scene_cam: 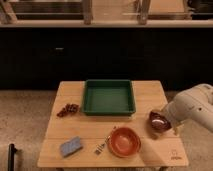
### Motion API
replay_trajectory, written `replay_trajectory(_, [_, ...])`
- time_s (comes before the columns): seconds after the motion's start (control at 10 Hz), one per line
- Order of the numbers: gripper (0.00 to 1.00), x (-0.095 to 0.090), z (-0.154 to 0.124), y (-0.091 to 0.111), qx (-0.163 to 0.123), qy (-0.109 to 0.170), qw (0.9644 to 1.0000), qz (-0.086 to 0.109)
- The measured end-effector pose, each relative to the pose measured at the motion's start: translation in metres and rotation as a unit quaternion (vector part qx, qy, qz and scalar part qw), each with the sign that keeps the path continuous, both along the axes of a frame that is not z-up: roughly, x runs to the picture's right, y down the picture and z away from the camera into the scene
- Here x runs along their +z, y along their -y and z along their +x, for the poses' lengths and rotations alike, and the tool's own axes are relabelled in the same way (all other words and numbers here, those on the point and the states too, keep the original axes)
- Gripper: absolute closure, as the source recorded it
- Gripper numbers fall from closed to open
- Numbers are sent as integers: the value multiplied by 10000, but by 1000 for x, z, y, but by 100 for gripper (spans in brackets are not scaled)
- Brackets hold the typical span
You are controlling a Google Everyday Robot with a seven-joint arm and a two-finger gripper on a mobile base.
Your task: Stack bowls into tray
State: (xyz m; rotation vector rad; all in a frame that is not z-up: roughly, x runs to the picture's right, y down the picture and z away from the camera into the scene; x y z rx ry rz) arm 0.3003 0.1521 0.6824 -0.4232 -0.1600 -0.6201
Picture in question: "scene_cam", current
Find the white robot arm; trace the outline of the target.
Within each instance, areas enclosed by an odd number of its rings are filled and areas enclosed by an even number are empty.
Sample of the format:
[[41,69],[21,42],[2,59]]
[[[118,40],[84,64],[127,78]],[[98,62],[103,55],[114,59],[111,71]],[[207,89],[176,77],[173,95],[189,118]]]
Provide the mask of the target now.
[[213,133],[213,86],[198,84],[179,92],[162,112],[173,127],[191,119]]

